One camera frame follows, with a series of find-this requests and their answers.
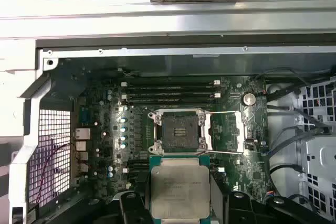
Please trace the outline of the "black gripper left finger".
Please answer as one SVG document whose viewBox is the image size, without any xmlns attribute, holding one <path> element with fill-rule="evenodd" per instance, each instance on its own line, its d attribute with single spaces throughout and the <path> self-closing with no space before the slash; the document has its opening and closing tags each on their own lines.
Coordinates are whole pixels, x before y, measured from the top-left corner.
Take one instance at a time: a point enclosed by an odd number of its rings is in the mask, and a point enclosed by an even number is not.
<svg viewBox="0 0 336 224">
<path fill-rule="evenodd" d="M 130 191 L 122 191 L 109 203 L 98 203 L 84 223 L 151 223 L 150 173 L 140 172 Z"/>
</svg>

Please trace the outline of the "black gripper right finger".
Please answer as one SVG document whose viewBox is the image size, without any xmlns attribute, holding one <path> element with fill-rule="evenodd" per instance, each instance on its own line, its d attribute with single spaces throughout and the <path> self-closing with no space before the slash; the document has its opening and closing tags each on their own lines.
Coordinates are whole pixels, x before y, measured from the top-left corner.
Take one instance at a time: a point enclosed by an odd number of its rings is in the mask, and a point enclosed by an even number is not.
<svg viewBox="0 0 336 224">
<path fill-rule="evenodd" d="M 211 207 L 219 223 L 323 223 L 323 218 L 285 197 L 271 197 L 264 204 L 248 194 L 232 191 L 224 180 L 210 175 Z"/>
</svg>

